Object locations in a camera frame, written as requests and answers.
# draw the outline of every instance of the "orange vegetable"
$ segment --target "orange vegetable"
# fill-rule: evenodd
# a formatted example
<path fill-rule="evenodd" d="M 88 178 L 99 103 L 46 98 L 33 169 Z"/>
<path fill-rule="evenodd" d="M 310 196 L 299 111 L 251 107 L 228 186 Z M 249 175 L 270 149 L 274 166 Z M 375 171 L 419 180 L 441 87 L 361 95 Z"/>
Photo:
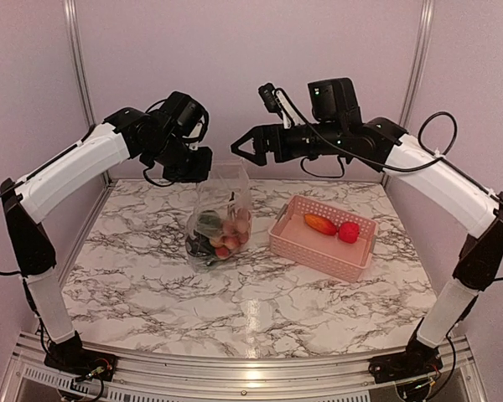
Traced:
<path fill-rule="evenodd" d="M 337 234 L 337 228 L 334 223 L 331 220 L 326 219 L 324 216 L 305 214 L 303 218 L 305 223 L 308 224 L 310 228 L 313 228 L 324 235 L 335 236 Z"/>

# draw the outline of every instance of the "peach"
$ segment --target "peach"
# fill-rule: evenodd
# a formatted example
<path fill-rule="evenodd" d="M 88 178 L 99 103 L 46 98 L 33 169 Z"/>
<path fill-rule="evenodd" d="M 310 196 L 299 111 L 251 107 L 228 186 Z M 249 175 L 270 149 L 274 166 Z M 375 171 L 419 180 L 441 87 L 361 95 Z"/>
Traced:
<path fill-rule="evenodd" d="M 224 220 L 221 229 L 225 236 L 231 236 L 235 233 L 235 222 L 232 220 Z"/>
<path fill-rule="evenodd" d="M 241 245 L 246 244 L 249 239 L 250 239 L 250 234 L 248 232 L 238 234 L 238 241 L 241 243 Z"/>
<path fill-rule="evenodd" d="M 246 233 L 250 229 L 250 224 L 247 220 L 237 219 L 235 221 L 235 229 L 238 233 Z"/>
<path fill-rule="evenodd" d="M 231 253 L 226 247 L 220 247 L 216 249 L 216 256 L 221 260 L 227 260 Z"/>
<path fill-rule="evenodd" d="M 215 249 L 218 249 L 224 245 L 224 240 L 221 237 L 213 237 L 209 239 L 210 245 Z"/>
<path fill-rule="evenodd" d="M 236 250 L 241 246 L 241 242 L 238 241 L 238 239 L 236 237 L 227 236 L 227 237 L 224 237 L 224 245 L 229 250 Z"/>

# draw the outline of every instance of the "fake fruit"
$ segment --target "fake fruit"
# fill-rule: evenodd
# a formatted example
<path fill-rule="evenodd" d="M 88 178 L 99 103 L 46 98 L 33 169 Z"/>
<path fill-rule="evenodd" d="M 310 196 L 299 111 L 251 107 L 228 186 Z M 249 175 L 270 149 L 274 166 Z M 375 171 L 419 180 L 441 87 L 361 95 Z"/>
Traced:
<path fill-rule="evenodd" d="M 313 228 L 324 235 L 335 236 L 335 234 L 337 233 L 337 228 L 335 227 L 333 222 L 329 219 L 326 219 L 324 216 L 305 214 L 303 216 L 303 219 L 310 228 Z"/>
<path fill-rule="evenodd" d="M 216 256 L 221 260 L 227 260 L 230 256 L 230 252 L 226 247 L 220 247 L 216 249 Z"/>
<path fill-rule="evenodd" d="M 224 238 L 224 246 L 229 250 L 236 250 L 241 246 L 241 242 L 236 237 L 228 236 Z"/>
<path fill-rule="evenodd" d="M 224 240 L 221 237 L 213 237 L 209 239 L 210 245 L 218 249 L 224 245 Z"/>
<path fill-rule="evenodd" d="M 248 234 L 247 232 L 238 234 L 238 241 L 241 243 L 241 245 L 246 244 L 249 239 L 250 239 L 250 234 Z"/>
<path fill-rule="evenodd" d="M 235 229 L 238 233 L 246 233 L 250 229 L 250 224 L 247 220 L 237 219 L 235 221 Z"/>
<path fill-rule="evenodd" d="M 339 238 L 345 243 L 353 244 L 360 235 L 360 226 L 354 222 L 344 222 L 339 227 Z"/>
<path fill-rule="evenodd" d="M 224 220 L 221 225 L 221 230 L 224 232 L 225 236 L 232 236 L 235 233 L 235 222 L 232 220 Z"/>

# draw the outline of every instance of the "white tabletop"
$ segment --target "white tabletop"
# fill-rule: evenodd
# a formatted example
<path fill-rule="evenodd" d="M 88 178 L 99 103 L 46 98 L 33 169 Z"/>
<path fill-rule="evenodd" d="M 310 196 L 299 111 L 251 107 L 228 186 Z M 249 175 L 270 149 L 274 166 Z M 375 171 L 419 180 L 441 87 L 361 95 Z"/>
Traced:
<path fill-rule="evenodd" d="M 65 303 L 86 341 L 160 353 L 303 357 L 401 346 L 436 296 L 378 183 L 252 180 L 253 234 L 238 258 L 195 273 L 184 250 L 194 185 L 120 180 L 70 273 Z M 273 255 L 267 228 L 293 194 L 376 220 L 355 284 Z"/>

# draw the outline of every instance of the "cable connector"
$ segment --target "cable connector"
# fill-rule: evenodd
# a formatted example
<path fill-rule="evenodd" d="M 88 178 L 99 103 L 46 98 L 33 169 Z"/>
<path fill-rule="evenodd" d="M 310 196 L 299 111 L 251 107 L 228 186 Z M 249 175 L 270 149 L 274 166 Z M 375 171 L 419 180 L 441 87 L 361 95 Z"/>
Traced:
<path fill-rule="evenodd" d="M 93 377 L 96 377 L 99 374 L 102 374 L 106 371 L 106 368 L 103 366 L 99 366 L 94 370 L 91 370 L 88 374 L 86 375 L 81 375 L 80 377 L 75 378 L 76 383 L 81 383 L 82 381 L 86 381 L 88 379 L 92 379 Z"/>

